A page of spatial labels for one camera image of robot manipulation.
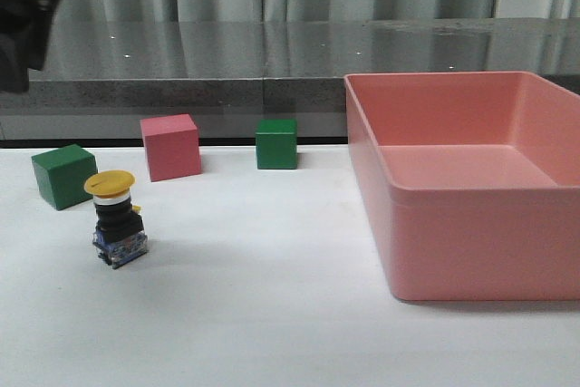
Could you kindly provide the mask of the yellow push button switch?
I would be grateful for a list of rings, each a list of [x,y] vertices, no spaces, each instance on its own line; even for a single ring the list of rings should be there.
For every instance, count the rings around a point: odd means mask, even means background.
[[[98,257],[113,269],[149,251],[140,208],[131,203],[134,183],[130,172],[114,169],[90,176],[83,186],[92,195],[97,215],[92,244]]]

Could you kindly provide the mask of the dark stone counter ledge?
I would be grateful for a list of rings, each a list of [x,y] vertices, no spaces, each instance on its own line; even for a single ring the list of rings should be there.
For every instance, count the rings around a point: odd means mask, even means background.
[[[529,71],[579,88],[577,19],[63,22],[30,90],[1,96],[4,147],[134,145],[144,118],[188,113],[205,143],[263,118],[305,141],[346,134],[348,73]]]

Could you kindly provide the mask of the green cube at left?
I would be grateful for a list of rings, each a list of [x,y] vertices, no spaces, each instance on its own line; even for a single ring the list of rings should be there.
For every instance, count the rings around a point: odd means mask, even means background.
[[[96,159],[77,144],[36,154],[31,158],[41,197],[56,210],[92,199],[85,181],[95,175]]]

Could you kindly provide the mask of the pink wooden cube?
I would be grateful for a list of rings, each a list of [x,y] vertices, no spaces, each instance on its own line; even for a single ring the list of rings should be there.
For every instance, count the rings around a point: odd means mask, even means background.
[[[202,172],[198,127],[189,114],[142,119],[140,131],[151,181]]]

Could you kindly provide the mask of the green cube near bin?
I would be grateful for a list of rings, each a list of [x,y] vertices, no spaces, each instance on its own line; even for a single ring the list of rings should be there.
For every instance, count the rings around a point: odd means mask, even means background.
[[[297,121],[261,120],[256,129],[256,164],[259,169],[296,169]]]

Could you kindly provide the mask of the pink plastic bin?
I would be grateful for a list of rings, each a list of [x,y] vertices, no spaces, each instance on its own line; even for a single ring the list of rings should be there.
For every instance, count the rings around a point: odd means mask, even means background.
[[[575,93],[528,72],[344,83],[353,169],[395,297],[578,298]]]

